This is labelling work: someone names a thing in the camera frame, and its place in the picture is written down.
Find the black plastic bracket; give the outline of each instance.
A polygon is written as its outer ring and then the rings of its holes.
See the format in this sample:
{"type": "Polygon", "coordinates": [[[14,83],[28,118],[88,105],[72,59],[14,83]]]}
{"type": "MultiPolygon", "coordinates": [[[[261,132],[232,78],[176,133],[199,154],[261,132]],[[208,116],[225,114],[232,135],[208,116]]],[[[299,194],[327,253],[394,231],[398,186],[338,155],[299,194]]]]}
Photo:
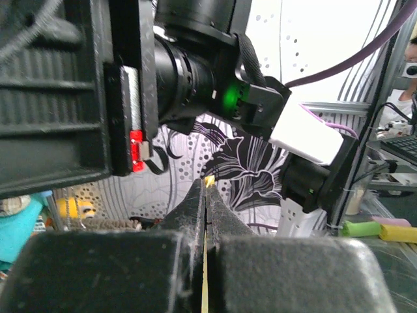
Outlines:
{"type": "Polygon", "coordinates": [[[291,91],[273,77],[265,77],[267,88],[245,82],[246,74],[236,77],[240,85],[240,99],[234,112],[229,112],[233,126],[252,136],[268,140],[276,121],[288,101],[291,91]]]}
{"type": "Polygon", "coordinates": [[[144,141],[152,143],[159,125],[152,1],[110,0],[109,4],[115,60],[138,71],[141,127],[144,141]]]}
{"type": "Polygon", "coordinates": [[[233,8],[233,17],[231,19],[229,34],[245,33],[248,26],[250,9],[252,7],[252,0],[238,0],[235,1],[233,8]]]}
{"type": "Polygon", "coordinates": [[[111,173],[127,176],[133,171],[130,131],[132,112],[130,109],[129,77],[123,67],[104,66],[107,117],[109,125],[111,173]]]}
{"type": "Polygon", "coordinates": [[[281,195],[291,198],[310,213],[318,207],[330,213],[340,197],[358,148],[358,140],[342,135],[338,155],[329,166],[320,166],[289,154],[281,172],[281,195]]]}

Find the table surface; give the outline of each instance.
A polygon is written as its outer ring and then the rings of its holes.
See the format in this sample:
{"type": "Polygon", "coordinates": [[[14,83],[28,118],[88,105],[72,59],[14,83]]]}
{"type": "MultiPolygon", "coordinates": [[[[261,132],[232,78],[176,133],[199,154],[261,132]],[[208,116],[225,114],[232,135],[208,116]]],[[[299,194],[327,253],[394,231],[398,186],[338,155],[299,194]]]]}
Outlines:
{"type": "MultiPolygon", "coordinates": [[[[365,222],[370,216],[392,218],[391,213],[372,194],[361,204],[361,213],[346,216],[351,222],[365,222]]],[[[417,312],[417,246],[405,243],[387,243],[379,238],[361,239],[378,259],[385,281],[399,313],[417,312]]]]}

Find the yellow object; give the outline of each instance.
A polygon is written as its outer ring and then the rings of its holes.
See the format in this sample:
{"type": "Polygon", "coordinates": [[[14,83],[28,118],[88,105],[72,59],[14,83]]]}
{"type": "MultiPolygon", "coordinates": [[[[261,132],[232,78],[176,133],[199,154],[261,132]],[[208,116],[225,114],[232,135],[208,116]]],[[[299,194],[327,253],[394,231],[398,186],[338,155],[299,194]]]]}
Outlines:
{"type": "MultiPolygon", "coordinates": [[[[56,202],[57,202],[57,208],[58,208],[59,215],[61,217],[67,217],[65,199],[58,199],[56,202]]],[[[78,202],[79,214],[81,216],[78,216],[76,200],[75,200],[74,197],[72,197],[72,198],[68,199],[68,206],[69,206],[69,209],[70,209],[70,217],[72,217],[72,218],[77,218],[77,217],[89,218],[89,217],[94,217],[96,215],[96,209],[91,204],[91,202],[83,201],[83,200],[80,200],[80,199],[77,199],[77,202],[78,202]]]]}
{"type": "Polygon", "coordinates": [[[215,179],[213,175],[207,176],[204,178],[204,184],[206,184],[206,187],[214,185],[214,183],[215,183],[215,179]]]}
{"type": "Polygon", "coordinates": [[[383,241],[395,241],[397,243],[417,243],[417,228],[381,225],[379,237],[383,241]]]}

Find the green foam block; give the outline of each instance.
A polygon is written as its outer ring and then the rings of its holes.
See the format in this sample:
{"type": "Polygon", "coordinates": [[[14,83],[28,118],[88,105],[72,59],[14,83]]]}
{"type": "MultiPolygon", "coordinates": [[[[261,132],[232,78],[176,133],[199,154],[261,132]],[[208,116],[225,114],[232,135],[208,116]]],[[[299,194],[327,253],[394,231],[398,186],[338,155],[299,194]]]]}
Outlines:
{"type": "Polygon", "coordinates": [[[375,221],[365,223],[346,222],[341,232],[345,237],[378,236],[381,232],[381,224],[375,221]]]}

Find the pink foam block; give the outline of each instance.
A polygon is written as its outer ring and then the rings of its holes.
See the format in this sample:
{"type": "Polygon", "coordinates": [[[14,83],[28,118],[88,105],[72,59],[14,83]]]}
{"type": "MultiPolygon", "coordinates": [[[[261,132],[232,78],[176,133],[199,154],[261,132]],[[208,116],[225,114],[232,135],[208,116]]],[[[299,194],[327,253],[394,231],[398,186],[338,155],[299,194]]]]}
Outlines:
{"type": "Polygon", "coordinates": [[[375,222],[378,222],[382,225],[393,225],[393,226],[403,226],[403,227],[411,227],[411,224],[408,220],[404,218],[384,218],[379,216],[373,216],[372,219],[375,222]]]}

